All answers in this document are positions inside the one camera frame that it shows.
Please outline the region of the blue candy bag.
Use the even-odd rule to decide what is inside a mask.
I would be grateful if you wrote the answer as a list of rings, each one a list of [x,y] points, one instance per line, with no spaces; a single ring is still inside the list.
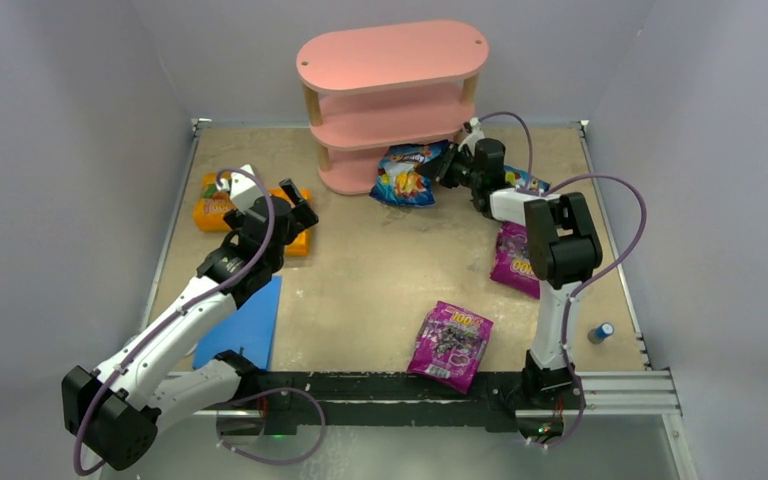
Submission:
[[[432,180],[417,168],[440,156],[449,142],[401,144],[387,149],[379,162],[369,196],[385,205],[424,208],[435,203]]]
[[[504,172],[506,183],[519,190],[535,191],[538,194],[544,194],[551,188],[549,182],[535,177],[525,170],[505,165]]]

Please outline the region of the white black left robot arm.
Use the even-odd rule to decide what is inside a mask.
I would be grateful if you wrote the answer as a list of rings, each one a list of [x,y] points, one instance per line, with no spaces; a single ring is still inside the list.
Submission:
[[[254,174],[231,170],[217,179],[235,205],[231,231],[210,252],[176,300],[121,350],[92,370],[76,366],[61,382],[66,429],[74,435],[73,468],[87,476],[124,470],[158,435],[213,405],[244,406],[293,387],[274,383],[243,355],[226,350],[201,368],[168,375],[214,326],[267,286],[283,266],[286,246],[318,222],[291,179],[276,197]]]

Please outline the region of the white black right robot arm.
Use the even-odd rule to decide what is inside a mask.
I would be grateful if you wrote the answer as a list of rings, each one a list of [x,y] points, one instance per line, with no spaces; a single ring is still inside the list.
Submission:
[[[578,315],[578,291],[602,263],[602,246],[583,194],[543,193],[508,182],[505,154],[496,139],[481,139],[473,150],[450,143],[415,170],[442,187],[469,188],[477,212],[525,228],[540,298],[521,387],[528,398],[557,396],[573,386],[568,332]]]

